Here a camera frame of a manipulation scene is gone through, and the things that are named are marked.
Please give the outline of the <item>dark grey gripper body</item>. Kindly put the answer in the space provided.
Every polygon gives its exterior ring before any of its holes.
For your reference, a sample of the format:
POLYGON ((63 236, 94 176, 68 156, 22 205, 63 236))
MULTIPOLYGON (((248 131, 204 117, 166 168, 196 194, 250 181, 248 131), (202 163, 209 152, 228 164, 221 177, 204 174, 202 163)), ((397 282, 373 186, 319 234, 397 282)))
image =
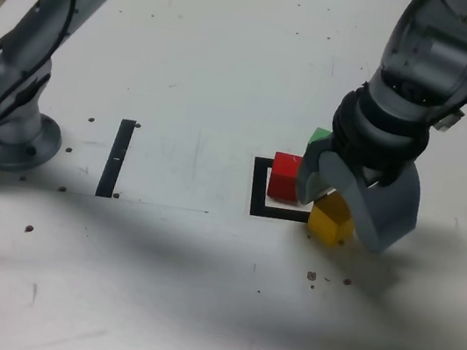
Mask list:
POLYGON ((394 184, 408 170, 412 163, 387 161, 377 158, 364 160, 357 171, 357 180, 367 188, 383 188, 394 184))

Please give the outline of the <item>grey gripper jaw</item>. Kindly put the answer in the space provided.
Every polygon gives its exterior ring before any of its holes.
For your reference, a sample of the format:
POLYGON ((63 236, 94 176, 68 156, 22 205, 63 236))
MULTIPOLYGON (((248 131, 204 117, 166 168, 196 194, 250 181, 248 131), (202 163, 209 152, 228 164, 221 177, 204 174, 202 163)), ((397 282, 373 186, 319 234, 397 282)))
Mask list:
POLYGON ((296 177, 296 196, 301 204, 307 205, 336 191, 321 175, 319 165, 320 156, 333 150, 333 146, 333 141, 327 138, 307 145, 296 177))
POLYGON ((416 226, 420 179, 414 163, 383 188, 367 188, 359 182, 359 167, 348 166, 337 153, 323 153, 319 165, 323 178, 347 203, 357 237, 368 250, 381 253, 416 226))

